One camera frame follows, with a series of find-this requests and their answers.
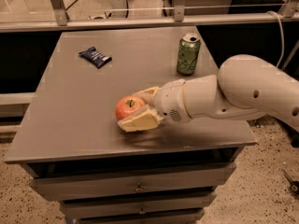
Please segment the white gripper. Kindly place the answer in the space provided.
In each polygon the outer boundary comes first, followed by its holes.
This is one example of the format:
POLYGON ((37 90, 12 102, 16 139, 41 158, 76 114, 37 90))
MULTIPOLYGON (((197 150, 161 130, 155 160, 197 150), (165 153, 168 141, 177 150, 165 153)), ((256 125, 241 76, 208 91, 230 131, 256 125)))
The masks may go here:
POLYGON ((134 93, 135 97, 141 98, 147 105, 121 119, 119 127, 130 133, 155 129, 163 120, 169 124, 189 122, 191 118, 183 100, 184 84, 185 80, 179 79, 168 82, 161 88, 155 86, 134 93))

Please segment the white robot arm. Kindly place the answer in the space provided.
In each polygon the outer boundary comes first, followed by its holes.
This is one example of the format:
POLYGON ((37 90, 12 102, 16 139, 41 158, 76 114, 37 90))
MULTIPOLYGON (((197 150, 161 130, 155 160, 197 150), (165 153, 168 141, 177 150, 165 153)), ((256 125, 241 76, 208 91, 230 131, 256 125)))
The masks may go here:
POLYGON ((299 81, 251 55, 227 59, 216 75, 179 79, 125 98, 145 104, 118 118, 126 132, 189 122, 197 118, 258 119, 266 114, 299 131, 299 81))

